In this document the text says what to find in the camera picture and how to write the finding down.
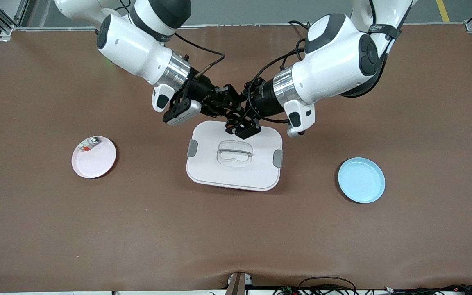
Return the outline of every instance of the gray floor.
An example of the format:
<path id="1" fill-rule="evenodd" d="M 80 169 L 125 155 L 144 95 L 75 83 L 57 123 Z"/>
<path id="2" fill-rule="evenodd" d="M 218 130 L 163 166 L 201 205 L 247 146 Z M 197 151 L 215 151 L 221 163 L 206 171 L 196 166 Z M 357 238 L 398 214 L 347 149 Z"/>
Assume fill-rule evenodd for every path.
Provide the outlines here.
<path id="1" fill-rule="evenodd" d="M 352 10 L 350 2 L 346 0 L 192 0 L 191 2 L 192 15 L 185 23 L 186 25 L 277 24 L 293 19 L 313 22 L 327 13 L 349 14 Z M 472 0 L 444 0 L 444 3 L 451 22 L 462 22 L 472 15 Z M 125 9 L 120 11 L 123 14 L 126 13 Z M 436 0 L 419 0 L 411 10 L 407 22 L 442 22 Z M 24 26 L 81 27 L 89 25 L 66 18 L 56 8 L 54 0 L 36 0 L 29 19 L 24 21 Z"/>

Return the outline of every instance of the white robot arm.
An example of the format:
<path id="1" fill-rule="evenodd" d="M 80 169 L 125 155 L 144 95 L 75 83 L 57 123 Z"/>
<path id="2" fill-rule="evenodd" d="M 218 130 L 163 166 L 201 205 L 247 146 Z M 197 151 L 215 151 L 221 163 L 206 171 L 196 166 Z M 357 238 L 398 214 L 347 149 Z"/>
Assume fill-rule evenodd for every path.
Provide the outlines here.
<path id="1" fill-rule="evenodd" d="M 245 139 L 260 132 L 260 119 L 285 112 L 291 137 L 315 123 L 314 104 L 343 95 L 359 97 L 380 79 L 386 58 L 417 0 L 352 0 L 350 17 L 325 15 L 309 28 L 305 58 L 268 82 L 253 80 L 238 94 L 213 86 L 164 43 L 191 15 L 190 0 L 137 0 L 120 17 L 114 0 L 55 0 L 64 15 L 99 25 L 97 46 L 112 62 L 154 85 L 152 106 L 163 121 L 180 124 L 198 113 L 227 118 L 226 131 Z"/>
<path id="2" fill-rule="evenodd" d="M 359 97 L 379 80 L 386 57 L 416 0 L 354 0 L 352 18 L 330 14 L 309 28 L 305 58 L 277 73 L 253 95 L 257 109 L 276 100 L 263 116 L 283 109 L 287 133 L 297 137 L 314 124 L 314 104 L 343 95 Z"/>

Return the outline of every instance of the light blue plate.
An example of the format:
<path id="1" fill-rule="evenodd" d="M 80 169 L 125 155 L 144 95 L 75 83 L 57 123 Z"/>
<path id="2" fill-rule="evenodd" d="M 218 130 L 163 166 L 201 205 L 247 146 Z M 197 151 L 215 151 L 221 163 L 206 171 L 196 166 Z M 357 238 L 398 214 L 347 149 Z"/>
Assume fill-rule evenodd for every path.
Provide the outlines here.
<path id="1" fill-rule="evenodd" d="M 364 204 L 378 200 L 386 189 L 382 169 L 373 161 L 361 157 L 348 159 L 342 164 L 338 183 L 346 196 Z"/>

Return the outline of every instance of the pink plate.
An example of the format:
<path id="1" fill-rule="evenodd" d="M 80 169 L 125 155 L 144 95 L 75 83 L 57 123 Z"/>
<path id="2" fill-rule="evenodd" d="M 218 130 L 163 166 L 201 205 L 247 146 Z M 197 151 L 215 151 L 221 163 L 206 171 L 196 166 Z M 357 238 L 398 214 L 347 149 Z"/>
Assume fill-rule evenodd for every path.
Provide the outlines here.
<path id="1" fill-rule="evenodd" d="M 116 161 L 116 146 L 108 138 L 97 136 L 101 142 L 90 151 L 74 149 L 72 165 L 77 175 L 95 179 L 107 173 Z"/>

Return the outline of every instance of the cable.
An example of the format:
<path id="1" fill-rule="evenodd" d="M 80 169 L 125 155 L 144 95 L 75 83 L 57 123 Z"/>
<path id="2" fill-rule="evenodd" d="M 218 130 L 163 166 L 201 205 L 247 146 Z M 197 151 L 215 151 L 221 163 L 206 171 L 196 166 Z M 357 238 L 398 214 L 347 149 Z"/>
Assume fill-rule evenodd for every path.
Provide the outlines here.
<path id="1" fill-rule="evenodd" d="M 303 52 L 303 51 L 305 50 L 305 47 L 299 47 L 297 50 L 298 50 L 299 52 Z M 291 50 L 289 53 L 295 54 L 295 53 L 296 53 L 296 48 L 293 49 L 293 50 Z M 285 70 L 285 62 L 287 62 L 287 58 L 289 58 L 289 56 L 283 58 L 283 61 L 281 62 L 281 65 L 279 66 L 279 69 L 280 69 L 281 71 Z"/>
<path id="2" fill-rule="evenodd" d="M 275 60 L 273 60 L 272 62 L 269 62 L 265 67 L 263 67 L 256 75 L 255 77 L 252 79 L 251 81 L 251 84 L 249 84 L 249 87 L 247 88 L 247 104 L 249 104 L 249 108 L 246 110 L 245 114 L 242 116 L 242 119 L 245 118 L 245 116 L 247 116 L 247 114 L 249 113 L 249 111 L 252 109 L 256 115 L 262 119 L 262 120 L 265 120 L 265 121 L 268 121 L 268 122 L 272 122 L 272 123 L 281 123 L 281 124 L 288 124 L 289 123 L 289 120 L 288 119 L 285 119 L 285 120 L 273 120 L 273 119 L 269 119 L 269 118 L 266 118 L 262 115 L 260 115 L 256 109 L 254 108 L 254 106 L 252 105 L 252 102 L 251 102 L 251 86 L 254 84 L 254 82 L 256 81 L 256 79 L 266 70 L 268 69 L 270 66 L 274 65 L 275 63 L 277 63 L 278 61 L 280 60 L 283 60 L 283 58 L 286 58 L 286 57 L 289 57 L 289 56 L 292 56 L 296 53 L 293 52 L 293 50 L 291 50 L 288 54 L 285 54 L 285 55 L 282 55 L 280 56 L 279 58 L 276 58 Z"/>
<path id="3" fill-rule="evenodd" d="M 292 25 L 292 24 L 297 24 L 297 25 L 300 25 L 300 26 L 301 26 L 302 28 L 304 28 L 305 30 L 308 30 L 309 27 L 311 26 L 311 25 L 309 24 L 309 22 L 307 22 L 307 25 L 304 25 L 304 24 L 302 24 L 302 22 L 298 22 L 297 20 L 291 20 L 290 22 L 287 22 L 287 24 L 291 24 L 291 25 Z"/>
<path id="4" fill-rule="evenodd" d="M 129 3 L 128 3 L 127 5 L 125 5 L 125 3 L 123 2 L 123 0 L 120 0 L 120 2 L 121 2 L 121 5 L 123 5 L 123 6 L 118 7 L 118 8 L 116 8 L 115 10 L 118 11 L 118 10 L 120 10 L 121 8 L 125 8 L 125 10 L 127 11 L 127 13 L 130 13 L 129 8 L 127 8 L 127 7 L 131 6 L 131 0 L 129 0 Z"/>
<path id="5" fill-rule="evenodd" d="M 302 57 L 300 56 L 300 51 L 298 50 L 298 48 L 300 47 L 300 43 L 304 41 L 305 41 L 305 38 L 302 38 L 298 40 L 298 42 L 296 42 L 296 56 L 298 57 L 299 61 L 302 61 Z"/>
<path id="6" fill-rule="evenodd" d="M 311 280 L 317 280 L 317 279 L 332 279 L 332 280 L 341 280 L 341 281 L 347 282 L 347 283 L 351 284 L 351 286 L 352 286 L 352 291 L 353 291 L 356 295 L 358 295 L 358 292 L 356 292 L 356 285 L 354 285 L 353 282 L 351 282 L 351 281 L 349 281 L 349 280 L 346 280 L 346 279 L 339 278 L 339 277 L 321 276 L 321 277 L 307 278 L 307 279 L 301 281 L 300 284 L 298 284 L 298 288 L 300 288 L 304 282 L 308 282 L 308 281 L 311 281 Z M 315 286 L 315 287 L 313 287 L 313 288 L 321 289 L 320 287 L 323 287 L 323 286 L 325 286 L 325 285 L 318 285 L 318 286 Z"/>
<path id="7" fill-rule="evenodd" d="M 212 54 L 217 54 L 219 56 L 221 56 L 221 58 L 218 58 L 217 60 L 211 62 L 210 64 L 208 64 L 206 67 L 204 67 L 204 69 L 202 69 L 195 77 L 198 78 L 199 76 L 201 76 L 202 74 L 204 74 L 206 71 L 208 71 L 209 69 L 211 69 L 215 64 L 217 64 L 218 62 L 222 61 L 224 58 L 225 58 L 225 54 L 221 53 L 221 52 L 215 52 L 214 50 L 212 49 L 208 49 L 208 48 L 205 48 L 203 46 L 200 46 L 198 44 L 195 44 L 187 39 L 185 39 L 184 37 L 178 35 L 178 33 L 174 33 L 174 35 L 176 35 L 176 37 L 178 37 L 179 39 L 185 41 L 186 43 L 189 43 L 190 45 L 193 45 L 194 47 L 196 48 L 199 48 L 201 50 L 204 50 L 206 52 L 210 52 Z"/>
<path id="8" fill-rule="evenodd" d="M 461 292 L 464 295 L 472 295 L 472 285 L 451 285 L 438 289 L 418 288 L 412 290 L 394 290 L 392 295 L 444 295 L 443 291 Z"/>

